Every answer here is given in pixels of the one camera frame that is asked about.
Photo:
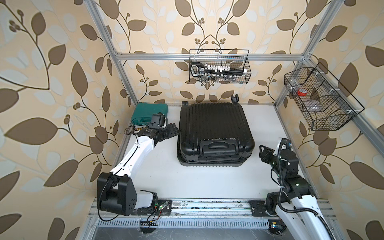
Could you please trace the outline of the black hard-shell suitcase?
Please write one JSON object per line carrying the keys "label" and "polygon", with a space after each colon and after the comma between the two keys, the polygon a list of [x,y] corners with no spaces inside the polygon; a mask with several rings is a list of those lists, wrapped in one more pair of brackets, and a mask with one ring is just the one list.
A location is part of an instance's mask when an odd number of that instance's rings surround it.
{"label": "black hard-shell suitcase", "polygon": [[182,102],[177,158],[185,167],[239,167],[255,148],[238,95],[229,103]]}

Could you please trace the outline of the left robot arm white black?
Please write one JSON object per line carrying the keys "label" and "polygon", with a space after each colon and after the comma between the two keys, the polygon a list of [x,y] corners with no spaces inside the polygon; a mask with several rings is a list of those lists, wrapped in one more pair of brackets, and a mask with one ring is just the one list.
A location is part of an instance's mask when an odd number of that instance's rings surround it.
{"label": "left robot arm white black", "polygon": [[120,163],[109,173],[101,173],[97,179],[98,211],[129,216],[134,210],[157,210],[157,193],[137,191],[133,179],[157,143],[178,134],[179,130],[174,123],[165,127],[148,126],[136,133],[136,142]]}

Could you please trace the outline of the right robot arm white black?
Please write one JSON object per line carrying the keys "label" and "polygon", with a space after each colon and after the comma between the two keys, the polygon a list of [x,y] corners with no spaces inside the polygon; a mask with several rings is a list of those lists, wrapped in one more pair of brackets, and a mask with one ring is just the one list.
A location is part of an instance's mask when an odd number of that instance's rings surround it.
{"label": "right robot arm white black", "polygon": [[299,174],[299,158],[289,139],[281,138],[277,148],[259,146],[259,158],[278,177],[279,191],[269,193],[266,214],[279,217],[295,240],[334,240],[310,183]]}

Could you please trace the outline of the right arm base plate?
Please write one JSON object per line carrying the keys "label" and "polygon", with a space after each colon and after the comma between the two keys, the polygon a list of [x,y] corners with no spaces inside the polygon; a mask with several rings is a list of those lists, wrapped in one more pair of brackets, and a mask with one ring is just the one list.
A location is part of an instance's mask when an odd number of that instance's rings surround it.
{"label": "right arm base plate", "polygon": [[266,205],[265,200],[250,200],[248,203],[253,217],[278,217],[273,207],[268,207]]}

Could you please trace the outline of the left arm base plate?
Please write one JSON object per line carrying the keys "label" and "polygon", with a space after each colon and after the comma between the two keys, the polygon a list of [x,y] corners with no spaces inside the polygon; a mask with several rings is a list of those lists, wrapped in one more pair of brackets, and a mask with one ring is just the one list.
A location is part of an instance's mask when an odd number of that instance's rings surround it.
{"label": "left arm base plate", "polygon": [[169,216],[172,211],[172,203],[172,200],[156,200],[148,208],[137,209],[137,214],[138,216],[149,216],[150,214],[154,214],[156,211],[161,211],[162,216]]}

